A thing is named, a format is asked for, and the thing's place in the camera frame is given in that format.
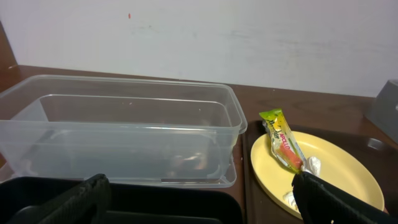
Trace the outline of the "green yellow snack wrapper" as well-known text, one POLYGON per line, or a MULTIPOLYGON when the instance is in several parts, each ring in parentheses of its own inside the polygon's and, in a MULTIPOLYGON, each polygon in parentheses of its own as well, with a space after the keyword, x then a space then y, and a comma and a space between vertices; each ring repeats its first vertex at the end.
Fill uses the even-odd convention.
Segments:
POLYGON ((300 173, 305 156, 294 138, 281 109, 260 112, 264 127, 271 140, 271 153, 294 173, 300 173))

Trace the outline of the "white tissue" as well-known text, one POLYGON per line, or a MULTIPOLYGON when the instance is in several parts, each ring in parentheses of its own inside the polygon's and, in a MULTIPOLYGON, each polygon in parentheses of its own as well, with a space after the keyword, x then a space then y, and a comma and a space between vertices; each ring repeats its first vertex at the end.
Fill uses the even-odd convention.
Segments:
POLYGON ((308 157, 303 165, 301 166, 301 170, 304 172, 309 172, 312 175, 315 175, 316 177, 320 176, 320 171, 321 171, 321 160, 319 160, 317 157, 312 156, 308 157))

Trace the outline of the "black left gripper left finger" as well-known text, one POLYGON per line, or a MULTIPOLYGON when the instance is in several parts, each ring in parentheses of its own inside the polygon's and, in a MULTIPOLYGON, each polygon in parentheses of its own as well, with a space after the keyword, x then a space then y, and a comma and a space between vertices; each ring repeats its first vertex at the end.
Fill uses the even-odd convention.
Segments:
POLYGON ((110 203, 109 180, 96 174, 43 205, 17 212, 8 224, 103 223, 110 203))

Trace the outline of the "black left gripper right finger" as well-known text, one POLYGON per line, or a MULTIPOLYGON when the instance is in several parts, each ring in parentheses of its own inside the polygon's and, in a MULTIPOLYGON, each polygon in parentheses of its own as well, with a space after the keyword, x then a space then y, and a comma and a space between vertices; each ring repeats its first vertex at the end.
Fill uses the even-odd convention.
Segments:
POLYGON ((397 224, 397 218, 308 172, 296 174, 292 187, 306 224, 397 224))

